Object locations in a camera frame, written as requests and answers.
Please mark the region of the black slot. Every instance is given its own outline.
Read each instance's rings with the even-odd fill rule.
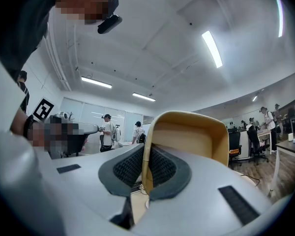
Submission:
[[[243,225],[258,218],[259,214],[232,186],[226,186],[218,190]]]
[[[76,169],[78,169],[80,167],[81,166],[78,165],[78,164],[72,164],[72,165],[57,168],[57,171],[59,172],[59,174],[62,174],[62,173],[66,173],[66,172],[69,172],[69,171],[76,170]]]

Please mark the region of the person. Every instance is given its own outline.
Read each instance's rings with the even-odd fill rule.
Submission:
[[[282,123],[282,116],[279,113],[279,104],[275,104],[275,111],[274,111],[274,115],[276,117],[276,121],[280,126],[281,129],[281,133],[279,135],[279,138],[282,139],[283,138],[283,123]]]
[[[255,118],[254,117],[249,118],[249,123],[252,124],[252,125],[254,125],[256,130],[259,129],[260,124],[259,124],[258,121],[255,121]]]
[[[101,149],[101,152],[109,151],[112,149],[113,146],[113,140],[112,140],[112,134],[115,129],[114,123],[111,122],[111,116],[109,114],[106,114],[104,116],[105,121],[105,129],[100,129],[99,132],[104,133],[103,137],[103,147]]]
[[[243,120],[241,121],[241,123],[243,124],[244,129],[246,129],[247,123],[245,123]]]
[[[136,122],[136,128],[134,129],[133,131],[133,139],[132,139],[132,144],[134,144],[135,142],[139,143],[138,140],[139,140],[139,137],[142,135],[142,134],[145,134],[145,131],[144,129],[141,128],[141,122],[140,121],[137,121]]]
[[[24,113],[26,113],[26,108],[29,104],[29,100],[30,100],[30,93],[28,88],[25,86],[25,82],[28,78],[28,73],[26,71],[21,71],[18,77],[18,86],[19,88],[24,92],[25,94],[25,98],[20,106],[20,108],[22,109],[22,111]]]
[[[0,6],[0,61],[14,81],[43,36],[48,32],[49,11],[56,6],[60,13],[88,23],[106,20],[114,14],[119,0],[5,0]],[[61,126],[54,127],[54,134],[44,132],[46,126],[35,122],[20,108],[10,130],[25,136],[33,146],[50,146],[50,139],[63,137]]]
[[[273,115],[265,107],[261,107],[260,111],[264,114],[265,117],[264,126],[266,126],[267,130],[271,130],[272,152],[276,152],[276,128]]]

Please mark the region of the fluorescent light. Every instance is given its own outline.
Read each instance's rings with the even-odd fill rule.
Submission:
[[[89,79],[89,78],[86,78],[86,77],[81,77],[81,79],[83,81],[85,81],[85,82],[90,82],[90,83],[93,83],[93,84],[96,84],[96,85],[99,85],[99,86],[102,86],[102,87],[106,87],[106,88],[109,88],[109,89],[111,89],[113,87],[110,84],[102,83],[100,81],[92,80],[92,79]]]
[[[279,37],[282,37],[283,35],[283,6],[282,6],[282,1],[281,0],[276,0],[277,7],[279,9]]]
[[[135,92],[134,92],[132,95],[135,96],[135,97],[142,98],[142,99],[144,99],[144,100],[155,101],[155,100],[152,99],[152,98],[148,98],[148,97],[146,97],[146,96],[143,96],[143,95],[137,94],[137,93],[135,93]]]
[[[220,54],[218,52],[218,49],[216,47],[215,41],[211,35],[210,31],[207,31],[205,33],[202,34],[202,38],[205,40],[206,45],[208,46],[212,57],[214,59],[214,62],[216,64],[216,68],[219,68],[223,65]]]

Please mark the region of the ceiling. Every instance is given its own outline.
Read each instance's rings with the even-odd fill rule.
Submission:
[[[52,11],[52,51],[72,90],[158,110],[178,108],[204,95],[234,91],[238,82],[258,80],[295,53],[291,26],[286,23],[284,36],[277,37],[276,0],[119,0],[115,13],[122,23],[99,35],[97,26],[84,26]],[[207,30],[223,62],[218,69],[202,39]],[[291,67],[284,76],[295,72]],[[81,76],[113,88],[82,82]],[[256,83],[239,93],[264,86]],[[156,101],[137,99],[134,92]]]

